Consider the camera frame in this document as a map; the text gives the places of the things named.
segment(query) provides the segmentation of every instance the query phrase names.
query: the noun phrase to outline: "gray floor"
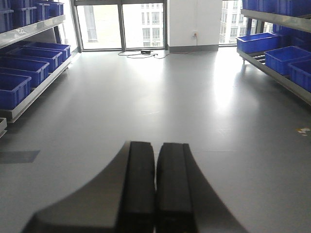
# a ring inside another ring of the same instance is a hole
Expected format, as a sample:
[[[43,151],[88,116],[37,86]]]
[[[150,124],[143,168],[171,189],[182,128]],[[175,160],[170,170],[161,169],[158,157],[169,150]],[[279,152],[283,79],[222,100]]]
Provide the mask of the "gray floor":
[[[250,233],[311,229],[311,108],[233,48],[129,59],[85,52],[0,139],[0,232],[92,179],[125,140],[189,143]]]

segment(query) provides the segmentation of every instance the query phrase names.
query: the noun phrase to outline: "metal shelf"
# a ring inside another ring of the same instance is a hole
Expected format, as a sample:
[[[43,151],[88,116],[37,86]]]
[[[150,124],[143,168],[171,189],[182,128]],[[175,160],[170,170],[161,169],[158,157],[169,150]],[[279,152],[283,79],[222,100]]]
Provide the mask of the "metal shelf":
[[[0,118],[0,138],[6,133],[5,128],[7,127],[6,119]]]
[[[311,19],[306,19],[305,17],[298,18],[245,9],[242,9],[241,13],[247,18],[253,18],[263,22],[274,23],[311,33]]]
[[[262,64],[260,61],[256,60],[256,57],[260,54],[247,54],[240,50],[237,50],[239,55],[244,59],[247,60],[249,63],[260,69],[262,72],[266,73],[267,75],[274,78],[279,84],[284,86],[289,91],[293,92],[295,95],[300,97],[303,101],[311,105],[311,93],[304,88],[298,86],[297,84],[290,81],[288,78],[280,75],[279,73],[275,72],[274,70],[270,69],[266,65]]]
[[[27,96],[15,109],[0,110],[0,117],[7,118],[8,123],[14,123],[29,106],[53,83],[53,81],[68,67],[72,59],[70,56],[63,64],[61,64],[46,80],[44,80],[29,96]]]
[[[53,28],[63,23],[65,19],[65,15],[57,16],[22,28],[0,33],[0,49],[47,29]]]

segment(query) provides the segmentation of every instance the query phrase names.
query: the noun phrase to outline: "power outlet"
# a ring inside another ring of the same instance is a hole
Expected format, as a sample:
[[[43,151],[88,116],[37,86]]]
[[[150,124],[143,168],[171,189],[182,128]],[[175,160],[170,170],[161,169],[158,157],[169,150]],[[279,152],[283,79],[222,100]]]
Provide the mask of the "power outlet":
[[[198,31],[193,31],[192,32],[192,37],[195,39],[198,37]]]

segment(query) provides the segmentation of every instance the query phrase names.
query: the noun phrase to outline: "blue storage bin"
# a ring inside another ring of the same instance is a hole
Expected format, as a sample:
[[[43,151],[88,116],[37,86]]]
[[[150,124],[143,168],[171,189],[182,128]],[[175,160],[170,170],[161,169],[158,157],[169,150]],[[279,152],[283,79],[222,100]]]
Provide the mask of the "blue storage bin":
[[[41,42],[33,42],[27,45],[27,47],[41,49],[41,50],[51,50],[62,52],[62,62],[67,60],[70,57],[70,45],[62,45],[55,43],[41,43]]]
[[[311,60],[291,63],[290,79],[297,85],[311,92]]]
[[[37,8],[29,7],[16,9],[13,13],[13,26],[20,28],[35,23],[35,10]]]
[[[0,33],[4,33],[13,29],[12,24],[13,10],[0,11]]]
[[[311,33],[294,29],[294,35],[302,40],[311,41]]]
[[[303,40],[303,39],[300,39],[296,36],[292,36],[292,45],[293,46],[301,46],[301,45],[305,45],[305,44],[308,44],[308,43],[311,43],[311,40]]]
[[[277,24],[273,24],[272,31],[278,35],[293,35],[295,33],[295,29],[287,28]]]
[[[49,4],[35,3],[35,6],[37,7],[36,18],[35,18],[36,22],[49,19],[50,17],[50,12],[49,12],[50,5]]]
[[[277,0],[276,13],[286,16],[311,14],[311,0]]]
[[[257,11],[258,4],[257,0],[242,0],[243,9]]]
[[[280,36],[273,33],[259,33],[237,38],[238,49],[246,52],[261,52],[280,48]]]
[[[0,0],[0,11],[10,10],[11,2],[10,0]]]
[[[276,0],[258,0],[258,11],[273,13],[276,11]]]
[[[50,73],[52,73],[62,64],[61,52],[20,48],[11,51],[8,54],[22,59],[48,62],[50,63],[49,64]]]
[[[64,14],[64,3],[62,2],[53,2],[53,1],[43,1],[43,0],[35,0],[37,3],[48,3],[50,17],[61,16]]]
[[[289,75],[289,63],[301,62],[311,59],[311,52],[294,46],[268,51],[265,52],[265,55],[266,66],[282,75]]]
[[[34,6],[33,0],[11,0],[12,9],[22,9]]]
[[[0,109],[12,110],[30,94],[31,77],[0,73]]]
[[[31,87],[37,87],[49,75],[49,63],[12,57],[0,57],[0,72],[30,76]]]
[[[14,43],[14,44],[8,45],[8,46],[3,47],[2,49],[0,49],[0,54],[7,54],[8,52],[10,52],[12,50],[15,50],[16,48],[26,46],[29,43],[32,43],[32,42],[24,41],[24,40],[18,41],[18,42]]]
[[[311,52],[311,43],[299,46],[301,49]]]

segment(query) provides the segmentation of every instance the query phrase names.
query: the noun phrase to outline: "power adapter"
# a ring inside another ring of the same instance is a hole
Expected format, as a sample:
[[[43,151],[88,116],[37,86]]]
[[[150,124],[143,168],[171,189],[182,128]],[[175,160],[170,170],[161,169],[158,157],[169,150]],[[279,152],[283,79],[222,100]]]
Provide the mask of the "power adapter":
[[[141,54],[151,54],[151,50],[141,50]]]

